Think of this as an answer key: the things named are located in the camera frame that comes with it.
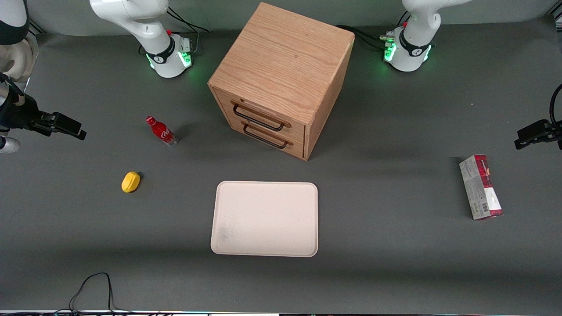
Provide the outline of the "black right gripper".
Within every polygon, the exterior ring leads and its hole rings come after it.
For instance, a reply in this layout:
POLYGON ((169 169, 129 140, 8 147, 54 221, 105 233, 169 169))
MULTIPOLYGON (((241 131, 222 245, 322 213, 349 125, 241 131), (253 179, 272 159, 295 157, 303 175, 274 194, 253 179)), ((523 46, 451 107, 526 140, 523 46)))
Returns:
POLYGON ((76 120, 59 112, 43 113, 39 110, 36 100, 31 96, 17 95, 19 101, 24 100, 21 105, 17 105, 13 100, 1 106, 0 125, 7 129, 26 129, 34 131, 44 136, 51 136, 53 133, 62 133, 72 136, 78 140, 85 140, 87 132, 82 130, 82 124, 76 120), (34 124, 35 121, 42 120, 45 124, 34 124))

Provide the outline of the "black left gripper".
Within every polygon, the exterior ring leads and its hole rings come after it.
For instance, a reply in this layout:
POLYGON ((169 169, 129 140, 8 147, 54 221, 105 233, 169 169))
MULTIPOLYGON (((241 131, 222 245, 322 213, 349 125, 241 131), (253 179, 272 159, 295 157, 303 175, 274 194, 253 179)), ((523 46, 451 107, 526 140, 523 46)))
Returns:
POLYGON ((516 150, 521 150, 532 144, 556 142, 562 150, 562 128, 560 122, 550 123, 546 119, 538 120, 520 130, 515 140, 516 150))

